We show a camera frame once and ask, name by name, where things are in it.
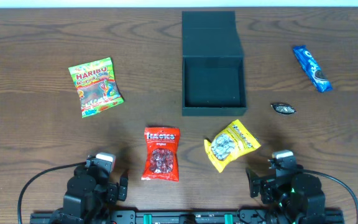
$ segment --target wooden table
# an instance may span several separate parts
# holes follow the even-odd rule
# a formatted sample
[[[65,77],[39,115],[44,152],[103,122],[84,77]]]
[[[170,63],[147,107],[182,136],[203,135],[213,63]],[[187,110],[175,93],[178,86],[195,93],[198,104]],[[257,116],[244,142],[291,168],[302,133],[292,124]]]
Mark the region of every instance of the wooden table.
[[[16,222],[19,192],[33,175],[97,152],[117,155],[115,177],[130,169],[128,198],[119,204],[139,210],[261,206],[249,197],[245,168],[268,174],[267,159],[282,149],[358,196],[358,9],[235,10],[249,105],[239,119],[262,147],[218,174],[203,139],[238,117],[181,116],[181,9],[0,9],[0,223]],[[334,91],[315,90],[291,49],[300,44]],[[106,57],[126,102],[82,119],[67,68]],[[297,114],[277,114],[275,101]],[[149,125],[181,129],[180,182],[140,180]],[[65,169],[37,179],[24,195],[24,220],[61,207],[72,175]],[[350,195],[321,181],[326,206],[355,223]]]

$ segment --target blue snack package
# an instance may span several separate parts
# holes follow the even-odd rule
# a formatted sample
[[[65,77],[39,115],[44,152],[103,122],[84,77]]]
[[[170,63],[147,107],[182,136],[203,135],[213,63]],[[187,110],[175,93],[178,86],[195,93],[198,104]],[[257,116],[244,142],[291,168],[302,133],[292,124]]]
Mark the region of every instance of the blue snack package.
[[[301,64],[303,71],[306,72],[309,79],[320,93],[333,90],[330,82],[324,76],[320,66],[313,56],[311,56],[311,53],[306,49],[305,45],[294,47],[293,52]]]

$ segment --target white wall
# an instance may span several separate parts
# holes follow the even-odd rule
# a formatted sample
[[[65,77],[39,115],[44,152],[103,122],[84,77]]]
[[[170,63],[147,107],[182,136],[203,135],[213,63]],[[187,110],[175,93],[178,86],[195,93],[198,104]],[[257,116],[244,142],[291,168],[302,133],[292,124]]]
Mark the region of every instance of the white wall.
[[[358,6],[358,0],[0,0],[0,7]]]

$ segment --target black box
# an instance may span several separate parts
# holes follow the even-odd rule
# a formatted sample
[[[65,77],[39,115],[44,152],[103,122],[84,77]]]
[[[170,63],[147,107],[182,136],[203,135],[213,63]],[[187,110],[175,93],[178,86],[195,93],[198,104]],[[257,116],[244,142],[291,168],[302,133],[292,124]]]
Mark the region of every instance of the black box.
[[[246,111],[244,53],[235,14],[183,12],[183,116],[241,116]]]

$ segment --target green strip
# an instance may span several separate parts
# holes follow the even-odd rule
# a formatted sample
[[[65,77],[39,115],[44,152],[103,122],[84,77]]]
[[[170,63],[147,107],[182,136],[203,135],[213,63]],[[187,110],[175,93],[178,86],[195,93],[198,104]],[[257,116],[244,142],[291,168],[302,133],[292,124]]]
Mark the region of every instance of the green strip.
[[[224,224],[233,224],[233,215],[225,214],[224,215]]]
[[[152,224],[152,216],[144,215],[143,216],[143,224]]]

